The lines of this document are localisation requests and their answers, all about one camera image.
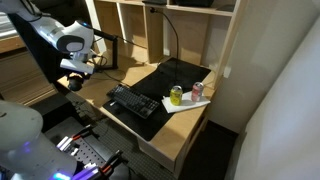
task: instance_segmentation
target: keyboard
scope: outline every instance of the keyboard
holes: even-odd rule
[[[143,119],[147,119],[159,106],[157,101],[121,84],[109,91],[107,96]]]

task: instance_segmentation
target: white paper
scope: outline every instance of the white paper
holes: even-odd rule
[[[208,100],[206,97],[203,97],[203,96],[200,97],[200,100],[198,102],[193,102],[191,100],[191,91],[182,94],[182,101],[179,106],[175,106],[171,104],[170,97],[164,97],[162,99],[162,104],[164,105],[168,113],[192,109],[192,108],[207,105],[209,103],[210,103],[210,100]]]

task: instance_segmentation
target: mouse pad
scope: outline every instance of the mouse pad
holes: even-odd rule
[[[105,103],[103,107],[143,139],[150,141],[174,114],[167,113],[161,103],[163,96],[168,97],[174,85],[181,86],[183,92],[191,91],[193,84],[203,81],[209,72],[209,69],[171,58],[131,87],[160,103],[147,119],[141,118],[118,103],[110,106],[113,100]]]

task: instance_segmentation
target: desk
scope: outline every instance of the desk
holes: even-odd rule
[[[107,72],[113,78],[122,79],[122,82],[128,85],[137,83],[156,69],[154,64],[137,62],[121,55],[119,55],[118,58],[118,65],[121,71],[108,70]],[[204,96],[208,99],[211,99],[214,94],[214,90],[210,88],[211,86],[209,84],[214,78],[212,73],[209,73],[203,81],[205,84]],[[199,131],[206,125],[207,118],[204,113],[206,106],[175,113],[151,141],[145,141],[102,107],[103,104],[110,100],[106,96],[106,92],[119,84],[117,81],[106,79],[108,79],[108,77],[104,73],[93,74],[91,78],[83,84],[83,88],[76,92],[76,94],[136,135],[140,149],[173,172],[177,178],[194,140]],[[65,87],[68,85],[66,77],[61,78],[58,82]]]

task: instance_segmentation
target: red can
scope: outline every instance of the red can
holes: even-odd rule
[[[203,84],[201,82],[194,83],[192,87],[191,100],[197,102],[200,100],[203,92]]]

